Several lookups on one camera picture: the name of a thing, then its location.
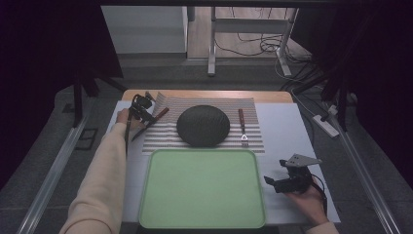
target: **fork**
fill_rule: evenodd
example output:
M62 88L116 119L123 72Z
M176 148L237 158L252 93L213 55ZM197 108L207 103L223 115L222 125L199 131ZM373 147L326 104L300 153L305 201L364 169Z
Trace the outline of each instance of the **fork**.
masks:
M242 109L238 109L238 114L240 116L240 123L241 123L241 130L243 131L243 135L241 136L241 145L248 146L248 138L245 134L245 120L244 120L244 112Z

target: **human arm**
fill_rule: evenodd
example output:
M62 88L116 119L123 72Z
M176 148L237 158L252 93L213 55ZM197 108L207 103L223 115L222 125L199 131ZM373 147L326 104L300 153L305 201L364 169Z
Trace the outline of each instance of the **human arm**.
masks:
M124 135L128 114L127 109L118 112L116 124L103 137L60 233L119 233L125 191Z
M306 232L307 234L338 234L334 224L328 220L324 213L321 195L313 186L310 186L302 194L285 193L285 195L297 205L298 209L314 225Z

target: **fork handle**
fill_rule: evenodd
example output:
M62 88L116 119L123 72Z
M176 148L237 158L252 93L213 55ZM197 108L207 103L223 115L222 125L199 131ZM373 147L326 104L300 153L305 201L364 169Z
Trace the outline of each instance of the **fork handle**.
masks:
M242 109L238 109L238 114L240 116L241 130L243 130L243 134L245 134L244 111Z

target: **white metal stand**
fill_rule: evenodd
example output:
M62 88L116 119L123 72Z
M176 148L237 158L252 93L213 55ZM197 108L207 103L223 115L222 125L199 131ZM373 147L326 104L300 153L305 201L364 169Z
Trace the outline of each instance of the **white metal stand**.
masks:
M288 19L217 19L215 7L211 7L211 33L207 74L215 75L215 33L265 33L282 34L282 42L277 49L277 57L284 76L291 76L285 60L285 48L294 25L298 9L292 9Z

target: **white wall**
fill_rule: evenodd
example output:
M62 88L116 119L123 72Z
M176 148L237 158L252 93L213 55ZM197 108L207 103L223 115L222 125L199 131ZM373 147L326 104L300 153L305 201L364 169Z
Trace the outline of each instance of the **white wall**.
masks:
M186 53L186 7L101 8L117 54Z

